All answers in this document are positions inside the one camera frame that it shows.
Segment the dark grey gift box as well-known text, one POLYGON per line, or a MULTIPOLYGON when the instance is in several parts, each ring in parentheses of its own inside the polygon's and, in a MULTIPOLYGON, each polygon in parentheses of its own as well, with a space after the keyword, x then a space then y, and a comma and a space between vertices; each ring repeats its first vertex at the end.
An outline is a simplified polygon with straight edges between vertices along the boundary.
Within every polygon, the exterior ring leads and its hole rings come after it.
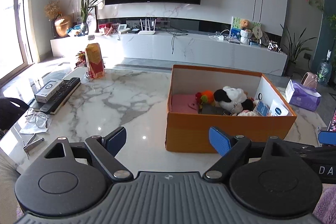
POLYGON ((204 115, 224 115, 224 109, 213 105, 203 105, 199 110, 199 114, 204 115))

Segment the white black-eared plush toy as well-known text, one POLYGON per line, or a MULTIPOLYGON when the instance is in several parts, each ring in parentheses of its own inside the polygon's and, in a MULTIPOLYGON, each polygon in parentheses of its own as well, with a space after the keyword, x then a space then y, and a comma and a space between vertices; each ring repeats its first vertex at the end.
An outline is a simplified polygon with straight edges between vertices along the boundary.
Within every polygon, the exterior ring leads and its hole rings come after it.
POLYGON ((214 100, 218 106, 224 109, 224 114, 239 114, 243 110, 242 102, 247 98, 241 88, 225 86, 214 92, 214 100))

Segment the orange crochet ball toy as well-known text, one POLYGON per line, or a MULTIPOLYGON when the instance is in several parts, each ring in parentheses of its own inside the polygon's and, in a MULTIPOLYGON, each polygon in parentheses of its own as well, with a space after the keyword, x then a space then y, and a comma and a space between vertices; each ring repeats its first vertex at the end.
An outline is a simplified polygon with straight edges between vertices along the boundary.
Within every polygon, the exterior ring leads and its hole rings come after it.
POLYGON ((205 90, 203 92, 197 92, 195 94, 196 102, 199 106, 203 105, 215 105, 214 93, 210 90, 205 90))

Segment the blue ocean tag card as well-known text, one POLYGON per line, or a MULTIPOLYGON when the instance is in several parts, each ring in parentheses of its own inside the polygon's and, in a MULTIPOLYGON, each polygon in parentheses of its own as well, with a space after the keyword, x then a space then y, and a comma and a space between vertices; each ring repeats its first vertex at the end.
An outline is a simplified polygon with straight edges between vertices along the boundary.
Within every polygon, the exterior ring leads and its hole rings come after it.
POLYGON ((256 107, 254 108, 254 113, 261 116, 261 117, 266 117, 269 112, 269 107, 264 104, 262 101, 258 101, 256 107))

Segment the pink leather card holder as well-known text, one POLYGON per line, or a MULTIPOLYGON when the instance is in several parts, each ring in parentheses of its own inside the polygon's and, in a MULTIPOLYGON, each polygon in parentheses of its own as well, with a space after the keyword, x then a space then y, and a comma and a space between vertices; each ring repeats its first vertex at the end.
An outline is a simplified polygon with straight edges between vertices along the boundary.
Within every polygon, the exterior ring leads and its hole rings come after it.
POLYGON ((198 104, 192 94, 174 94, 171 99, 171 111, 182 114, 198 114, 198 104))

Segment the cream crochet lamb doll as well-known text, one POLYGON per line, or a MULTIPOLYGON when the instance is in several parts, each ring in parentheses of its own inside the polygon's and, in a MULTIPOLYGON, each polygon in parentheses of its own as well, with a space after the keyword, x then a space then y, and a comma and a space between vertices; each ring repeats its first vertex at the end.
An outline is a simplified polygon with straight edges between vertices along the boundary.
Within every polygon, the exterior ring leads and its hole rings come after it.
POLYGON ((238 114, 239 117, 257 117, 258 114, 255 111, 256 105, 254 100, 247 98, 241 103, 243 110, 238 114))

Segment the smartphone on stand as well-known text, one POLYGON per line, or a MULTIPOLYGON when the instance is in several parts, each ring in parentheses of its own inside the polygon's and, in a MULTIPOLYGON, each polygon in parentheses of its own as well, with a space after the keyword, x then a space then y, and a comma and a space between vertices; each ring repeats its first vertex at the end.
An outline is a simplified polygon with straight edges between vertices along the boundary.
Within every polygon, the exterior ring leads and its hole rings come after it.
POLYGON ((330 132, 336 132, 336 110, 334 111, 333 117, 330 121, 330 124, 327 130, 330 132))

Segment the purple tissue pack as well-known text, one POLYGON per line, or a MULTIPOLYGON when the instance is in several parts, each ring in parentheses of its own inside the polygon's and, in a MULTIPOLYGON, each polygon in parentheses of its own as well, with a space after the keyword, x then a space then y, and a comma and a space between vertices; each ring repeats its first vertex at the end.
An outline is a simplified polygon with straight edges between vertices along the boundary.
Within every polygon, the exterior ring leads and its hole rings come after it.
POLYGON ((285 89, 285 98, 288 104, 309 111, 316 111, 321 102, 321 94, 316 89, 308 88, 292 80, 289 80, 285 89))

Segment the orange cardboard storage box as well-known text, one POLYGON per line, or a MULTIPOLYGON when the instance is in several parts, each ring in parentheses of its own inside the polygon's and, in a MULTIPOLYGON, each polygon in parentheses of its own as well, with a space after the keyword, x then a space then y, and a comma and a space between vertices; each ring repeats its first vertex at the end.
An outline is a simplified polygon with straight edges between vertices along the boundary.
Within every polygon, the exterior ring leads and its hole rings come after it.
POLYGON ((266 141, 270 136, 285 139, 297 116, 274 84, 260 72, 191 65, 174 65, 167 99, 165 149, 170 152, 213 153, 209 129, 218 127, 231 136, 244 135, 252 141, 266 141), (277 102, 288 110, 283 116, 240 116, 229 110, 217 114, 177 110, 186 97, 198 92, 216 91, 225 86, 241 88, 248 98, 267 106, 277 102))

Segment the purple fluffy blanket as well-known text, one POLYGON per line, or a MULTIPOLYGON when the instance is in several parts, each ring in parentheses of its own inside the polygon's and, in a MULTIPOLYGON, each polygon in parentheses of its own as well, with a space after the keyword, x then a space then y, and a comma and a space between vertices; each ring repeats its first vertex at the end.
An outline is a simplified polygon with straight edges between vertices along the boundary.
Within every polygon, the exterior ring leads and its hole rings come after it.
POLYGON ((322 223, 336 224, 336 193, 335 186, 323 190, 313 215, 322 223))

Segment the pink small heater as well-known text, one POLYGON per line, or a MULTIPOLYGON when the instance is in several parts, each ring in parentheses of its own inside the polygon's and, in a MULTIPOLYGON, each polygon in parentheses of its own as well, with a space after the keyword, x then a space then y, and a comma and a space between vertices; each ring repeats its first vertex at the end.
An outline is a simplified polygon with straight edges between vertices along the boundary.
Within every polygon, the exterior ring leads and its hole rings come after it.
POLYGON ((316 89, 318 85, 318 76, 311 72, 306 72, 301 80, 301 84, 305 87, 316 89))

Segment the water bottle with pump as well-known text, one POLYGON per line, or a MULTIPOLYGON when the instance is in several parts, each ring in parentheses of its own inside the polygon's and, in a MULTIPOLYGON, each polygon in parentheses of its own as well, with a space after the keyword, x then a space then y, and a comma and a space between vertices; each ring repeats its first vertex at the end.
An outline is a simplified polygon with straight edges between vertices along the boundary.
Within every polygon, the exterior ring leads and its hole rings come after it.
POLYGON ((324 59, 318 67, 318 72, 317 72, 318 83, 323 86, 328 85, 328 82, 331 77, 332 65, 331 65, 330 58, 331 58, 331 50, 328 50, 326 59, 324 59))

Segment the eyeglasses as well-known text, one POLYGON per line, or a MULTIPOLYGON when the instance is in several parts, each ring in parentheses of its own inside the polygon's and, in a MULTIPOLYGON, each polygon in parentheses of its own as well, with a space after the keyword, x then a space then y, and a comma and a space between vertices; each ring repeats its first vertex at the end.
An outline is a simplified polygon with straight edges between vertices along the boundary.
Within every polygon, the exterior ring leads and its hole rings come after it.
POLYGON ((37 128, 47 128, 48 127, 48 116, 40 111, 36 111, 33 108, 29 108, 25 114, 26 121, 33 123, 37 128))

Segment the red yellow carton box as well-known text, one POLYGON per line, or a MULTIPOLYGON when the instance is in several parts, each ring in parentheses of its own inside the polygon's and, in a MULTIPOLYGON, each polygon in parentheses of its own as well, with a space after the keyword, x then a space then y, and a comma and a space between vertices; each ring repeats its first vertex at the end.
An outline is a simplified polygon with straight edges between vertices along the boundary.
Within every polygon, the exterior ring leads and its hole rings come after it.
POLYGON ((104 76, 105 68, 99 43, 87 45, 85 49, 85 59, 90 78, 97 79, 104 76))

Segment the white small device box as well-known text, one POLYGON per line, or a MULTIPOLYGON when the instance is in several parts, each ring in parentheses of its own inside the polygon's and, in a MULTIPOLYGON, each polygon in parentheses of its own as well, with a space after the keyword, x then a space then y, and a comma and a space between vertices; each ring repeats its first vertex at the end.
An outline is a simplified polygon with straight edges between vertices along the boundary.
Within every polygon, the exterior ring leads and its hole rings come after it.
POLYGON ((46 103, 57 91, 64 86, 63 80, 49 80, 36 94, 37 102, 46 103))

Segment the nail clipper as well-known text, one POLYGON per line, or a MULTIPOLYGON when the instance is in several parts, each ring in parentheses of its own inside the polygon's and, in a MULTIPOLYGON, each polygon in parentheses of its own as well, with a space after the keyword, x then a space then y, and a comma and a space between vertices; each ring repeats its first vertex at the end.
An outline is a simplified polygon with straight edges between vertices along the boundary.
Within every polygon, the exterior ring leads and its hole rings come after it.
POLYGON ((45 139, 43 137, 37 139, 37 134, 34 134, 32 137, 30 137, 29 141, 23 146, 23 151, 29 152, 44 141, 45 139))

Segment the white marble tv cabinet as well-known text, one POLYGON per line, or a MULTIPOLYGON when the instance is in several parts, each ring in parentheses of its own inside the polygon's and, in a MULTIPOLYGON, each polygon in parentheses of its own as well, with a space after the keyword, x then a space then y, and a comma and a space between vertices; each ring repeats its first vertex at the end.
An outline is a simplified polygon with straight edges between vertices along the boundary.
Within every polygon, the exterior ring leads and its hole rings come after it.
POLYGON ((172 36, 166 31, 153 35, 96 36, 106 64, 126 59, 171 61, 240 69, 281 76, 287 56, 266 48, 230 43, 208 35, 172 36))

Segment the green potted plant right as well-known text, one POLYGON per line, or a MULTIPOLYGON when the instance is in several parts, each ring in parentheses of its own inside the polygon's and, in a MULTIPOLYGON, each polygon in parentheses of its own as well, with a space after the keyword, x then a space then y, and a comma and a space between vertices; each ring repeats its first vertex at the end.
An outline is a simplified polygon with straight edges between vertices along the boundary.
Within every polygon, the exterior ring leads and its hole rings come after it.
POLYGON ((286 65, 285 75, 288 77, 292 77, 294 70, 296 68, 297 59, 299 54, 302 52, 312 51, 309 47, 306 47, 305 44, 311 40, 316 39, 316 36, 310 38, 304 38, 304 34, 306 32, 306 28, 303 29, 299 36, 296 33, 290 33, 290 30, 286 24, 281 25, 283 35, 286 38, 286 43, 283 44, 285 48, 286 54, 288 56, 288 62, 286 65))

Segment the teddy bear on cabinet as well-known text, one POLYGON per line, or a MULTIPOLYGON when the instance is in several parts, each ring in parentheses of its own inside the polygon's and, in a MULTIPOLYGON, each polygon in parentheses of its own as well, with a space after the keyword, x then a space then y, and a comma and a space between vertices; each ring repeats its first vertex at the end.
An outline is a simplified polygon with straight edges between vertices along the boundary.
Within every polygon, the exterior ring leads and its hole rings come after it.
POLYGON ((249 29, 249 20, 240 20, 240 43, 248 45, 252 38, 252 31, 249 29))

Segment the white wifi router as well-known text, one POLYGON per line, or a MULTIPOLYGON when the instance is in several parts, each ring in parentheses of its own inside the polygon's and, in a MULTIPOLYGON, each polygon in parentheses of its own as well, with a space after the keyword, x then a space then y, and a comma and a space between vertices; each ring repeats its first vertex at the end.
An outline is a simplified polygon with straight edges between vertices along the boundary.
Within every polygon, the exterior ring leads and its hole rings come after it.
POLYGON ((154 35, 156 33, 156 20, 140 20, 141 29, 139 30, 139 35, 154 35))

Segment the potted plant on cabinet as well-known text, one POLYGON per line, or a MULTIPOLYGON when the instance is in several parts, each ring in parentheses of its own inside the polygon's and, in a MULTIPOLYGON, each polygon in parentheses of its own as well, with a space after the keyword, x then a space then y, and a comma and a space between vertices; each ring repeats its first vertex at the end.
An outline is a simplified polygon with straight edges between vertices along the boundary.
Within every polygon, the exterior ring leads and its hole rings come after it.
POLYGON ((82 35, 89 34, 89 27, 87 23, 88 15, 99 4, 100 0, 81 0, 80 16, 82 23, 80 24, 80 30, 82 35))

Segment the golden vase dried flowers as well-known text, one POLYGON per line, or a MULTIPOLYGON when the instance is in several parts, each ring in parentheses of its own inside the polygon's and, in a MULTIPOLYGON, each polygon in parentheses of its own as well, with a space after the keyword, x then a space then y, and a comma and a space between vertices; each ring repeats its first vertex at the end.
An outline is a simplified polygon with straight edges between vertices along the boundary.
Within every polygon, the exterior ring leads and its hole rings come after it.
POLYGON ((45 16, 52 23, 53 30, 58 37, 68 36, 68 30, 72 27, 72 16, 62 13, 59 1, 50 1, 44 7, 45 16))

